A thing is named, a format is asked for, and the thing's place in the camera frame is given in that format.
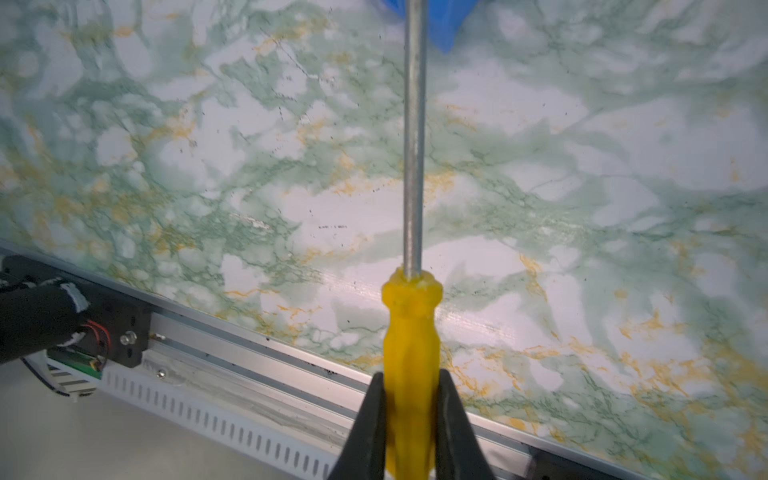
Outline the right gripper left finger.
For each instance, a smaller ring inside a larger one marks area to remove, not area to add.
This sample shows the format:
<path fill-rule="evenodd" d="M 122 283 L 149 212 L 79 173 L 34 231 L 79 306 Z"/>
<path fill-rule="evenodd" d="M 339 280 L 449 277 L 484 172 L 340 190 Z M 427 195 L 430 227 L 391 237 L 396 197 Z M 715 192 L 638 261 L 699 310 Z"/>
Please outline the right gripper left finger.
<path fill-rule="evenodd" d="M 376 373 L 328 480 L 382 480 L 385 476 L 387 407 L 384 374 Z"/>

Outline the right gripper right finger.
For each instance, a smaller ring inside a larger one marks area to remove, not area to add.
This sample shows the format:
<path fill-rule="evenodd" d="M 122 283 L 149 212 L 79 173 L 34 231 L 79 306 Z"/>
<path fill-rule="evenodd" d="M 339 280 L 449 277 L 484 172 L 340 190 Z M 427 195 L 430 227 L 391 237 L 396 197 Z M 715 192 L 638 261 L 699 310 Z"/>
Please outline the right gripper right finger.
<path fill-rule="evenodd" d="M 435 439 L 437 480 L 493 480 L 451 374 L 439 372 Z"/>

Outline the yellow handle screwdriver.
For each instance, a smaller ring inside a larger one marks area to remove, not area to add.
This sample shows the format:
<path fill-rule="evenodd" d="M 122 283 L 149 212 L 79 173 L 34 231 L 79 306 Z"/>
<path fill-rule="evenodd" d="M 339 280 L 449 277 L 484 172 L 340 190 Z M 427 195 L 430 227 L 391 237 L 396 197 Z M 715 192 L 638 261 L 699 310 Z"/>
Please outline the yellow handle screwdriver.
<path fill-rule="evenodd" d="M 434 325 L 442 288 L 422 268 L 428 4 L 405 4 L 403 264 L 382 289 L 390 324 L 383 342 L 387 461 L 397 479 L 431 470 L 440 341 Z"/>

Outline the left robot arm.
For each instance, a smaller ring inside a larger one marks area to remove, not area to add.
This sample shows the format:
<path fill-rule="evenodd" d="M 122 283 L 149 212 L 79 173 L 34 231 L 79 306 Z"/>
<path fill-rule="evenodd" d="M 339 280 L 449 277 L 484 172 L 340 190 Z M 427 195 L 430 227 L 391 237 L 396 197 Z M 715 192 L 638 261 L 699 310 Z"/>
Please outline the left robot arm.
<path fill-rule="evenodd" d="M 1 363 L 69 340 L 90 302 L 71 282 L 1 294 Z"/>

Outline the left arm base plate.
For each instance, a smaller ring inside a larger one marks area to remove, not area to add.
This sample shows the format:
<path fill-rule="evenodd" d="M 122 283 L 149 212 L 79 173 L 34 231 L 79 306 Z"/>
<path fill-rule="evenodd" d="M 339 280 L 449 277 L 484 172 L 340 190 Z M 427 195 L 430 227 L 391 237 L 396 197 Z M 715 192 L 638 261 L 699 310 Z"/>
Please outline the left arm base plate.
<path fill-rule="evenodd" d="M 82 314 L 77 332 L 51 348 L 69 345 L 125 367 L 139 365 L 149 341 L 149 304 L 24 256 L 10 255 L 1 260 L 1 294 L 65 282 L 74 283 L 90 306 Z"/>

